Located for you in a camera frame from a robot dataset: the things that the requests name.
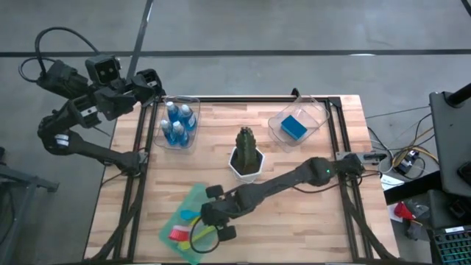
keyboard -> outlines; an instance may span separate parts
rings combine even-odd
[[[471,226],[434,230],[433,242],[443,264],[471,264]]]

potted cactus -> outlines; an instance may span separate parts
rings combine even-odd
[[[242,127],[229,159],[229,167],[235,177],[245,183],[252,183],[261,174],[264,159],[265,155],[257,149],[252,130]]]

green plastic tray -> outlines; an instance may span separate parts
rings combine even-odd
[[[190,264],[198,264],[201,261],[204,254],[199,254],[189,249],[182,251],[178,249],[178,242],[169,239],[169,234],[174,225],[190,225],[191,221],[186,221],[180,218],[180,211],[192,210],[199,212],[201,205],[210,200],[206,197],[206,186],[197,183],[191,189],[190,193],[185,197],[182,204],[178,207],[178,210],[172,214],[170,220],[163,226],[159,233],[159,239],[167,245],[171,250],[176,252],[180,257],[184,258]],[[199,221],[198,226],[195,228],[194,236],[203,229],[204,225]],[[207,234],[204,238],[194,242],[195,248],[198,250],[208,250],[213,245],[214,239],[216,238],[216,231]]]

blue sponge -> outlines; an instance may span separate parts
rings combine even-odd
[[[299,140],[307,131],[301,123],[299,123],[293,116],[288,116],[281,122],[281,129],[289,134],[294,140]]]

black monitor stand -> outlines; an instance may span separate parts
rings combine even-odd
[[[471,160],[471,83],[455,93],[431,93],[436,149],[440,170],[385,191],[392,204],[436,189],[448,194],[471,197],[471,185],[458,175],[458,169]]]

